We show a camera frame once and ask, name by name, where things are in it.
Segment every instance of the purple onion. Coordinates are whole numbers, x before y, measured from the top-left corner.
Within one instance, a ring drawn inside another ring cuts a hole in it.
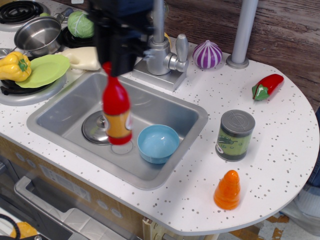
[[[217,66],[222,59],[222,51],[217,44],[206,40],[195,47],[192,54],[195,64],[202,69],[210,69]]]

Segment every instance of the toy bell pepper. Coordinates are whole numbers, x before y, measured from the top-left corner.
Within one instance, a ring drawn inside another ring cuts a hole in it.
[[[0,80],[22,82],[31,74],[31,62],[21,52],[13,51],[0,59]]]
[[[271,74],[266,76],[252,87],[253,99],[267,99],[283,80],[284,77],[280,76],[279,74]]]

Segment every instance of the green cabbage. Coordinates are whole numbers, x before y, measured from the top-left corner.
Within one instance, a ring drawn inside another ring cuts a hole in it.
[[[74,11],[68,18],[68,29],[76,38],[88,39],[94,35],[94,23],[82,11]]]

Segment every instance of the faucet handle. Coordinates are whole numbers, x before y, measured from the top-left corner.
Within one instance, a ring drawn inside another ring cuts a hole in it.
[[[179,34],[175,42],[175,50],[178,55],[179,62],[184,63],[187,61],[189,43],[185,34]]]

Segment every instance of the stove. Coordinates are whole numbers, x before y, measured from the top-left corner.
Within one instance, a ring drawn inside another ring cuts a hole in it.
[[[51,0],[17,0],[0,6],[0,15],[2,14],[2,16],[5,17],[11,16],[13,18],[16,18],[17,21],[20,21],[12,23],[11,20],[9,20],[9,22],[0,23],[1,38],[4,37],[6,39],[6,43],[9,43],[11,41],[13,42],[15,32],[25,23],[24,21],[27,22],[28,20],[30,20],[30,18],[32,19],[38,17],[40,12],[51,12],[52,15],[54,15],[63,12],[68,7],[69,6],[67,5]],[[30,17],[30,12],[34,12],[34,16]],[[27,20],[20,19],[20,17],[23,17],[24,15],[27,16]],[[74,37],[69,32],[65,22],[61,24],[61,27],[61,48],[58,50],[59,52],[63,51],[65,47],[80,48],[94,46],[94,40],[92,37],[86,39]],[[2,43],[0,47],[13,48],[11,45],[3,45]],[[27,56],[30,61],[35,58],[30,53],[28,53]],[[53,83],[40,88],[22,88],[12,80],[2,79],[0,80],[0,104],[7,106],[28,106],[36,104],[57,94],[65,86],[66,82],[67,76],[65,74]]]
[[[27,21],[42,13],[50,14],[42,3],[29,0],[18,0],[0,6],[0,31],[16,32]]]

